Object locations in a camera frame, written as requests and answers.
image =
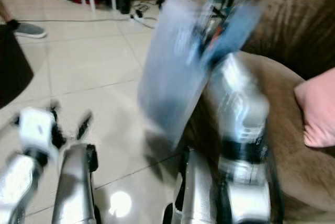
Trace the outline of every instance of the tile floor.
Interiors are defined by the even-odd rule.
[[[92,15],[88,5],[65,0],[3,1],[17,19],[124,18],[110,10]],[[158,9],[152,7],[146,15],[157,17]],[[0,166],[20,149],[16,129],[3,127],[21,108],[45,107],[51,99],[58,100],[60,124],[68,135],[91,110],[94,120],[86,141],[98,150],[95,197],[104,223],[161,223],[164,207],[172,199],[177,160],[163,153],[152,158],[136,103],[152,30],[130,21],[34,24],[44,27],[48,36],[18,38],[35,76],[25,91],[0,110]],[[57,182],[57,166],[51,164],[27,209],[26,223],[51,223]],[[118,191],[130,196],[132,206],[127,216],[112,222],[110,196]]]

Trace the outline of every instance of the gray sneaker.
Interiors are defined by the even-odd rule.
[[[43,38],[47,35],[46,31],[41,27],[27,23],[20,23],[14,33],[19,37],[29,37],[35,39]]]

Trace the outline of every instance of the shoe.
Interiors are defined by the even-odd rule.
[[[20,23],[19,27],[14,30],[14,34],[19,37],[29,37],[29,38],[43,38],[47,35],[46,31],[41,27],[33,24]]]

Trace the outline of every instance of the pink pillow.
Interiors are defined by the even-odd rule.
[[[335,68],[298,85],[294,92],[304,111],[305,145],[335,145]]]

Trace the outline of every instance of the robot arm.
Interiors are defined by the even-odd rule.
[[[25,209],[32,200],[43,169],[56,159],[65,144],[52,112],[25,108],[16,124],[22,153],[14,153],[0,171],[0,223],[23,223]]]

